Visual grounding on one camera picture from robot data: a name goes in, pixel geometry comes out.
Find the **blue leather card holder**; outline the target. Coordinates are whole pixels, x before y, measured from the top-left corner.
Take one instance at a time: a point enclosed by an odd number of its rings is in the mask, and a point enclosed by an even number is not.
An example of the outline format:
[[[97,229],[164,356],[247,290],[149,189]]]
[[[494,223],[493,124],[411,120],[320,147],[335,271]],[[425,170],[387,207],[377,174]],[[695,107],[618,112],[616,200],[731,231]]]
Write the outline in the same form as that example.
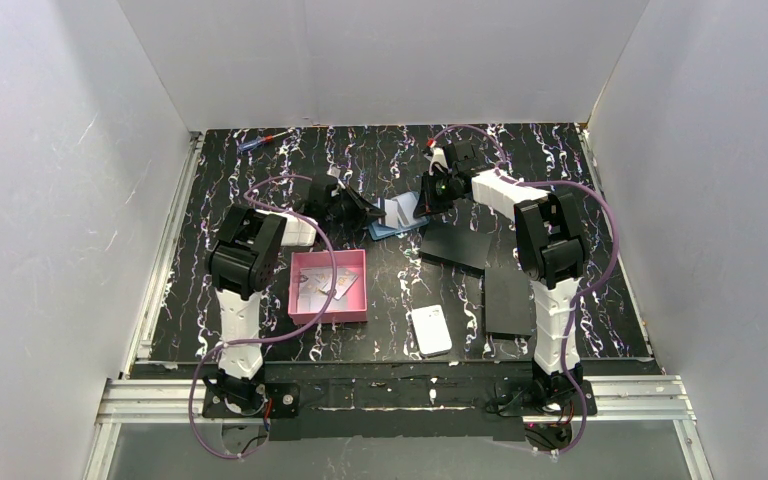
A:
[[[385,212],[385,216],[367,227],[372,239],[382,240],[427,225],[427,217],[413,217],[419,198],[419,193],[415,191],[408,191],[390,199],[379,198],[376,206]]]

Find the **pink plastic tray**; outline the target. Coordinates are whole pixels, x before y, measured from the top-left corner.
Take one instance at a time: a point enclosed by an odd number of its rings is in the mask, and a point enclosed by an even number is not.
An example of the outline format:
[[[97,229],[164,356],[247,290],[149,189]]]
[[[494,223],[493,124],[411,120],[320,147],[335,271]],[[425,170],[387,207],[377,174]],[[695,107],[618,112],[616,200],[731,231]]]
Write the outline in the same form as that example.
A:
[[[366,252],[335,251],[336,265],[327,251],[293,253],[288,314],[301,326],[312,322],[325,304],[323,324],[367,321]]]

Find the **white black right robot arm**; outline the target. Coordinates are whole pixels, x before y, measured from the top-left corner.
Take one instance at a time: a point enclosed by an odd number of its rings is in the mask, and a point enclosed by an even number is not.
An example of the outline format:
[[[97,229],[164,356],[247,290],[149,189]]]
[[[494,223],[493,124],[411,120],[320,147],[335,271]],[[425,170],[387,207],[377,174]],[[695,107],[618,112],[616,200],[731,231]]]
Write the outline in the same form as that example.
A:
[[[421,177],[415,215],[443,213],[460,199],[503,214],[514,225],[517,259],[534,294],[532,382],[512,399],[492,402],[492,412],[500,414],[513,406],[567,408],[582,380],[572,316],[588,258],[582,230],[574,224],[579,218],[574,199],[479,165],[468,141],[440,145],[430,140],[422,154],[429,166]]]

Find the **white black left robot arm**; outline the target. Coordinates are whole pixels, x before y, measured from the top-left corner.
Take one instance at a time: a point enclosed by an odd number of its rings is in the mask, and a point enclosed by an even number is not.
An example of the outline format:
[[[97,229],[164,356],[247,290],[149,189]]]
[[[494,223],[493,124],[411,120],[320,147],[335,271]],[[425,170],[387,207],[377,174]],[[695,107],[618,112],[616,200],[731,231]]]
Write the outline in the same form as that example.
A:
[[[271,284],[279,253],[301,247],[291,265],[294,276],[288,311],[300,335],[318,323],[352,324],[367,319],[366,255],[336,251],[325,227],[337,224],[362,230],[385,216],[384,210],[330,174],[309,180],[300,211],[280,209],[245,194],[246,204],[232,206],[223,219],[206,266],[219,302],[222,337],[218,371],[202,381],[213,402],[250,417],[267,408],[262,381],[260,307]]]

